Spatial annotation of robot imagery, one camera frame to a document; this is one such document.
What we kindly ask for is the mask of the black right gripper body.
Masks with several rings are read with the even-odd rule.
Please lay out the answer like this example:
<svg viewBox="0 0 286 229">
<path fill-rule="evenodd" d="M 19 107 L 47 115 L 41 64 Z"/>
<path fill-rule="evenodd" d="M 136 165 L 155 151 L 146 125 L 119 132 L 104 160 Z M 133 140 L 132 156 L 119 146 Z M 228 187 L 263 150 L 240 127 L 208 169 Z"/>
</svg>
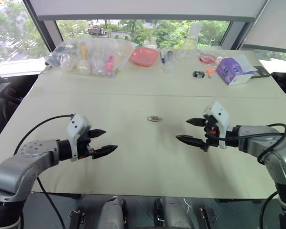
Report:
<svg viewBox="0 0 286 229">
<path fill-rule="evenodd" d="M 219 140 L 217 139 L 220 134 L 219 130 L 219 121 L 213 115 L 203 115 L 205 122 L 204 122 L 204 131 L 206 142 L 203 147 L 203 151 L 207 152 L 209 147 L 218 147 Z"/>
</svg>

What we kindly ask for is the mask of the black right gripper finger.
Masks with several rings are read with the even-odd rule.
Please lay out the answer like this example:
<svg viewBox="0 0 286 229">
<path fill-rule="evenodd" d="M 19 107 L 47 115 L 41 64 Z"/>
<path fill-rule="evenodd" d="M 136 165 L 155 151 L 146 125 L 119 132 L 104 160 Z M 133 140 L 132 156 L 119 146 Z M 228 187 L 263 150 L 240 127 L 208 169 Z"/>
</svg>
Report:
<svg viewBox="0 0 286 229">
<path fill-rule="evenodd" d="M 187 123 L 194 125 L 194 126 L 199 126 L 199 127 L 204 127 L 206 123 L 206 119 L 204 118 L 191 118 L 186 120 Z"/>
<path fill-rule="evenodd" d="M 194 138 L 190 135 L 176 135 L 175 137 L 187 145 L 195 146 L 202 150 L 207 150 L 207 144 L 202 139 Z"/>
</svg>

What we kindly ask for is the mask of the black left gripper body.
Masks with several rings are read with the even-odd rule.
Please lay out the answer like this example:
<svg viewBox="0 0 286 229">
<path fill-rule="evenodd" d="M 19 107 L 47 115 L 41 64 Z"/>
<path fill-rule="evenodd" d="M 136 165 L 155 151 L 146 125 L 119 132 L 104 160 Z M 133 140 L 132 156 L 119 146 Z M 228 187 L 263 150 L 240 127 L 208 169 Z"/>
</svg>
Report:
<svg viewBox="0 0 286 229">
<path fill-rule="evenodd" d="M 90 147 L 91 139 L 95 137 L 95 129 L 83 133 L 77 140 L 77 159 L 91 157 L 94 159 L 94 149 Z"/>
</svg>

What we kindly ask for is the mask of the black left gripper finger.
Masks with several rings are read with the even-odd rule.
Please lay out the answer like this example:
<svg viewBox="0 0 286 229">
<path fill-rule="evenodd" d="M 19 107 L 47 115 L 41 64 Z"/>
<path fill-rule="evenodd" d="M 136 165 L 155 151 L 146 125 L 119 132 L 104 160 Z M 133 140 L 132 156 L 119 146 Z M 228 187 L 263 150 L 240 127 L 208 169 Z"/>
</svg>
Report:
<svg viewBox="0 0 286 229">
<path fill-rule="evenodd" d="M 91 154 L 93 160 L 109 155 L 118 148 L 117 145 L 107 145 L 100 149 L 94 150 Z"/>
<path fill-rule="evenodd" d="M 92 129 L 92 130 L 89 130 L 89 138 L 90 139 L 97 138 L 97 137 L 100 137 L 101 135 L 103 135 L 105 133 L 106 133 L 106 131 L 101 130 L 101 129 Z"/>
</svg>

